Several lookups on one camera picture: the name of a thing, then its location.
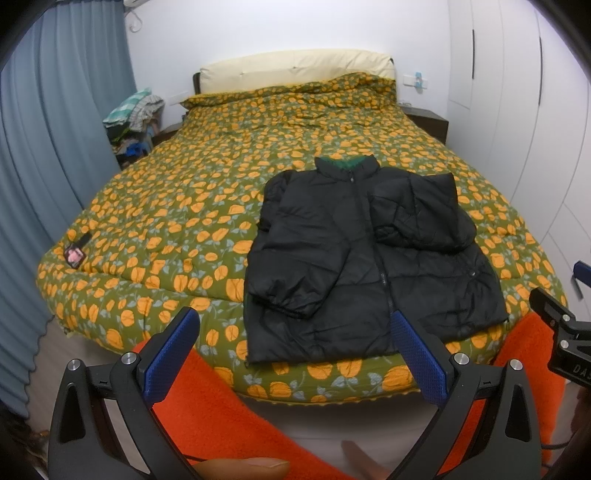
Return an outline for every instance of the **white wall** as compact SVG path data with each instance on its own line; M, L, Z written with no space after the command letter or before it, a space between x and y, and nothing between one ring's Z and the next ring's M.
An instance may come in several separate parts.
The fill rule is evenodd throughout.
M167 103L193 93L192 76L208 63L274 50L361 48L395 61L398 100L446 116L450 75L447 0L150 0L143 22L128 30L139 89L152 87ZM128 25L137 23L133 15ZM422 72L422 94L402 75ZM163 126L180 120L166 106Z

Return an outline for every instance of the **nightstand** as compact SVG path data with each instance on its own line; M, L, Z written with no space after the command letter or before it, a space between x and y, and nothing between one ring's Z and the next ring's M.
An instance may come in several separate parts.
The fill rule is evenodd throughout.
M447 141L447 128L449 122L436 113L423 108L415 108L412 106L401 107L402 111L409 117L418 127L422 128L434 138L437 138L445 145Z
M170 125L170 127L166 127L164 130L161 130L158 135L152 137L152 145L156 146L162 142L170 140L182 126L183 123L180 122L179 124Z

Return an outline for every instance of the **human hand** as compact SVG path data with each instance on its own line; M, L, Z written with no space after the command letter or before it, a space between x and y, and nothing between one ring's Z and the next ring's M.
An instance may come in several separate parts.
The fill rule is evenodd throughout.
M283 480L290 471L290 463L277 458L219 458L193 468L205 480Z

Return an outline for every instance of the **jacket zipper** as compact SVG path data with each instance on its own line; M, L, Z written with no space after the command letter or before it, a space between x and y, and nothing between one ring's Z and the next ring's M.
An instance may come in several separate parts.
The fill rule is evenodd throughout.
M392 316L392 314L396 311L396 308L394 307L394 299L392 298L392 289L390 288L390 282L388 280L388 276L386 275L386 268L384 266L384 260L382 259L382 255L380 255L379 250L378 250L378 244L375 241L375 237L374 237L374 230L371 228L370 225L368 225L367 221L365 220L365 214L363 212L363 205L361 204L361 196L359 195L359 191L357 189L357 187L355 186L355 177L353 176L353 172L349 172L349 180L351 182L351 186L353 187L353 197L355 197L355 205L357 206L357 210L359 211L359 214L361 215L361 219L363 221L363 224L365 226L365 232L367 234L367 237L369 238L369 241L371 242L372 245L372 249L374 251L374 261L376 264L376 267L378 267L378 272L379 272L379 279L382 283L382 286L384 288L384 293L386 294L386 299L388 300L388 311L390 313L390 316Z

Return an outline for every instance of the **bed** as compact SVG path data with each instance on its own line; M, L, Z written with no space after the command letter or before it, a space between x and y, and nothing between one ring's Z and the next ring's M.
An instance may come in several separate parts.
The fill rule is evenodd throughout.
M345 72L186 100L179 132L116 175L41 260L37 284L51 311L68 332L125 352L191 306L202 318L198 352L237 393L259 400L342 403L416 390L399 355L246 362L243 279L266 181L286 168L314 168L315 155L373 154L384 166L454 174L476 242L501 279L509 320L447 348L491 361L528 311L530 290L542 286L566 304L563 289L506 198L404 115L392 77ZM73 270L63 250L87 231L87 259Z

